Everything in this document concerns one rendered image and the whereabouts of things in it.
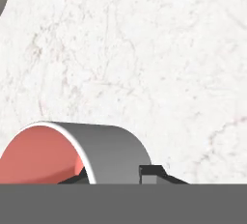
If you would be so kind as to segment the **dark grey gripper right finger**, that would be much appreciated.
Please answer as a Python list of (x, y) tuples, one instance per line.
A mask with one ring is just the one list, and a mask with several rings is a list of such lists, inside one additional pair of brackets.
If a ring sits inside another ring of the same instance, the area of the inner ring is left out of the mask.
[(140, 165), (139, 184), (143, 183), (144, 176), (156, 176), (156, 183), (169, 182), (174, 184), (186, 184), (185, 181), (168, 175), (162, 165)]

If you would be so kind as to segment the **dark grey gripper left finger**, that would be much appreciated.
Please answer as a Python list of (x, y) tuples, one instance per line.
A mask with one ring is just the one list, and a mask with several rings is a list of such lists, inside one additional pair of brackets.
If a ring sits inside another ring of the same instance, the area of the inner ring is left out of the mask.
[(88, 179), (86, 170), (82, 169), (79, 175), (68, 178), (60, 183), (61, 184), (73, 184), (73, 183), (88, 184), (89, 179)]

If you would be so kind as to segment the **grey cup with pink inside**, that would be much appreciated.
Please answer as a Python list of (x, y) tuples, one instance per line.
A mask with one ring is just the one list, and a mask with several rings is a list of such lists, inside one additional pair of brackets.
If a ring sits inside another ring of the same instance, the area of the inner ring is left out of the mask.
[(90, 184), (137, 184), (139, 167), (150, 162), (143, 144), (122, 127), (36, 122), (0, 156), (0, 184), (59, 183), (82, 172)]

